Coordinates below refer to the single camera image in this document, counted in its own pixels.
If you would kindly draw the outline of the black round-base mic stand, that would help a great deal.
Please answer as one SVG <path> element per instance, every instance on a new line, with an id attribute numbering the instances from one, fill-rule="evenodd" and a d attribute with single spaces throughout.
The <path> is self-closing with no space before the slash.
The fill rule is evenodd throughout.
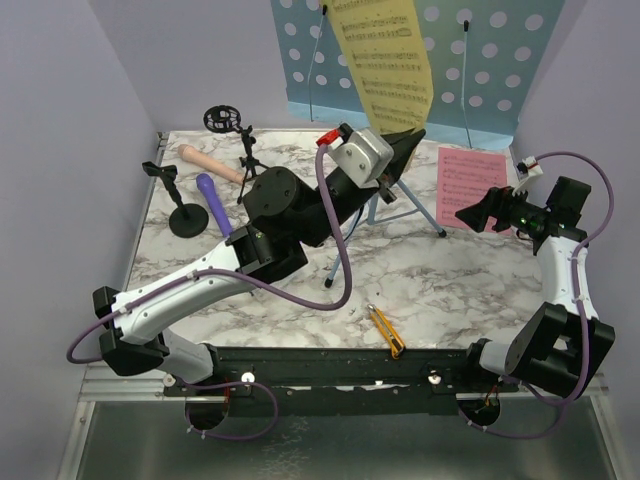
<path id="1" fill-rule="evenodd" d="M 157 177 L 164 185 L 176 208 L 169 216 L 169 228 L 179 238 L 193 238 L 200 235 L 208 226 L 209 216 L 206 210 L 195 203 L 184 203 L 175 184 L 178 170 L 175 165 L 158 166 L 153 162 L 143 162 L 143 171 L 149 177 Z"/>

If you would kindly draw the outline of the light blue music stand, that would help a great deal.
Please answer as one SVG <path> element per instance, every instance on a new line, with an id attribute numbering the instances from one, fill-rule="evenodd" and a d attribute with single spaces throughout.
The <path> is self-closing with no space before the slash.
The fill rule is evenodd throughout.
<path id="1" fill-rule="evenodd" d="M 369 125 L 325 1 L 271 5 L 289 111 Z M 560 1 L 412 1 L 431 67 L 429 139 L 484 150 L 509 146 L 554 28 Z"/>

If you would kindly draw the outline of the pink sheet music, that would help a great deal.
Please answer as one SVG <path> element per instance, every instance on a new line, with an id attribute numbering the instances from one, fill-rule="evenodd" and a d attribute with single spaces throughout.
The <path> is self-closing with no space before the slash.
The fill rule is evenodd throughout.
<path id="1" fill-rule="evenodd" d="M 439 147 L 436 220 L 441 226 L 468 229 L 455 213 L 478 203 L 491 187 L 509 184 L 511 170 L 504 154 Z"/>

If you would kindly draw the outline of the yellow sheet music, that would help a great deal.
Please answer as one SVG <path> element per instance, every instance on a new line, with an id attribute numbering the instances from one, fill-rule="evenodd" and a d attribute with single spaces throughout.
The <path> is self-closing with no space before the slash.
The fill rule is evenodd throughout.
<path id="1" fill-rule="evenodd" d="M 426 126 L 434 86 L 412 1 L 325 1 L 369 125 L 378 133 Z"/>

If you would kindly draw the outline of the purple microphone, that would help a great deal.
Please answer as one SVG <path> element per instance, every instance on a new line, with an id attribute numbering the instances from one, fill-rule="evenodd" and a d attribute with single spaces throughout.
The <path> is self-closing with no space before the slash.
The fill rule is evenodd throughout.
<path id="1" fill-rule="evenodd" d="M 228 238 L 232 233 L 232 226 L 225 207 L 222 205 L 217 194 L 213 179 L 206 173 L 198 174 L 196 177 L 196 185 L 200 193 L 205 198 L 221 234 L 225 238 Z"/>

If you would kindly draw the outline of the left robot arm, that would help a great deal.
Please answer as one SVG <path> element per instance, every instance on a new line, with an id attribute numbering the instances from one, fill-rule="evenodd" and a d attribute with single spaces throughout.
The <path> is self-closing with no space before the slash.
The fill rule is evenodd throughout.
<path id="1" fill-rule="evenodd" d="M 424 136 L 424 130 L 380 135 L 341 124 L 317 142 L 316 187 L 285 167 L 265 170 L 242 199 L 248 223 L 211 251 L 137 290 L 95 291 L 96 309 L 106 315 L 99 337 L 102 359 L 119 376 L 160 370 L 209 395 L 222 380 L 214 350 L 172 332 L 176 322 L 255 288 L 308 309 L 344 306 L 353 280 L 341 226 L 400 179 Z M 339 300 L 312 302 L 276 288 L 306 265 L 305 247 L 328 238 L 336 242 L 345 276 Z"/>

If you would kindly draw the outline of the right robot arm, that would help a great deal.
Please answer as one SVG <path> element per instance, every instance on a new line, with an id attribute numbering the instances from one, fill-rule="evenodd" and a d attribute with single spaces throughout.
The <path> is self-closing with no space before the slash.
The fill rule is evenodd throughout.
<path id="1" fill-rule="evenodd" d="M 574 400 L 584 391 L 615 341 L 614 329 L 602 323 L 593 307 L 585 271 L 587 234 L 578 228 L 589 185 L 561 177 L 546 205 L 528 202 L 512 187 L 492 187 L 476 204 L 455 216 L 475 232 L 493 220 L 496 232 L 515 228 L 532 240 L 543 284 L 543 302 L 508 344 L 489 339 L 473 343 L 472 359 L 460 367 L 460 379 L 480 392 L 509 376 Z"/>

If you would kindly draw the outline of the beige microphone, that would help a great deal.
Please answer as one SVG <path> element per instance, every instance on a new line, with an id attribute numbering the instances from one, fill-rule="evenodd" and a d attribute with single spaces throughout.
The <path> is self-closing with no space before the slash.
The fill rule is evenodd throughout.
<path id="1" fill-rule="evenodd" d="M 243 174 L 197 150 L 191 145 L 181 144 L 177 147 L 177 152 L 183 161 L 196 165 L 227 181 L 238 185 L 243 183 Z"/>

